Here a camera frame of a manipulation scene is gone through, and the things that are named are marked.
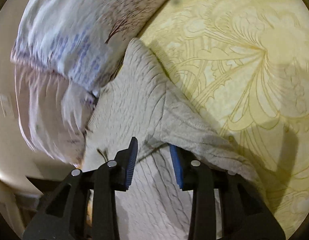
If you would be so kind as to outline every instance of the light switch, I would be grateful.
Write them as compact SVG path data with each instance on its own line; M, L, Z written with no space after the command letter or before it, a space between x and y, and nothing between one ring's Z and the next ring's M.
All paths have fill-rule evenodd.
M15 118L9 94L0 93L0 102L5 117Z

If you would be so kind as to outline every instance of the white pillow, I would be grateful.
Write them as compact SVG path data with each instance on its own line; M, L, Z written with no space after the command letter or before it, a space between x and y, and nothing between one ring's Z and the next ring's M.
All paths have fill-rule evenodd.
M85 126L94 96L57 73L15 67L19 126L28 146L78 165L85 149Z
M131 38L165 0L30 0L11 60L55 70L99 95Z

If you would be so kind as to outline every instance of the metal screw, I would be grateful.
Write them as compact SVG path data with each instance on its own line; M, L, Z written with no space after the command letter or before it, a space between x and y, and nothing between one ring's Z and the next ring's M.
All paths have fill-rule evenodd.
M80 170L79 169L74 169L74 170L72 170L72 172L71 172L71 175L72 176L78 176L80 174Z
M191 165L194 166L194 167L198 167L198 166L200 166L200 162L198 160L193 160L193 161L191 161Z
M108 166L109 168L115 167L115 166L117 166L117 162L114 161L114 160L108 161L108 162L107 162L107 166Z

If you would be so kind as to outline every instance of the beige fabric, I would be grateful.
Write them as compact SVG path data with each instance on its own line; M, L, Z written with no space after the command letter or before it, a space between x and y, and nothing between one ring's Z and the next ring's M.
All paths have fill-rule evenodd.
M254 168L237 155L192 108L138 39L126 51L123 67L101 90L88 124L83 171L98 168L138 139L132 185L117 193L120 235L124 239L185 239L191 195L176 185L166 143L194 152L202 161L241 174L262 191Z
M141 40L256 168L286 236L309 212L309 11L302 0L169 0Z

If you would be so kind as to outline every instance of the floral pattern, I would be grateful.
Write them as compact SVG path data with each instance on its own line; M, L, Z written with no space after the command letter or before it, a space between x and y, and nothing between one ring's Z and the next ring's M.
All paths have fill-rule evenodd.
M309 212L309 11L302 0L170 0L141 36L255 166L287 237Z

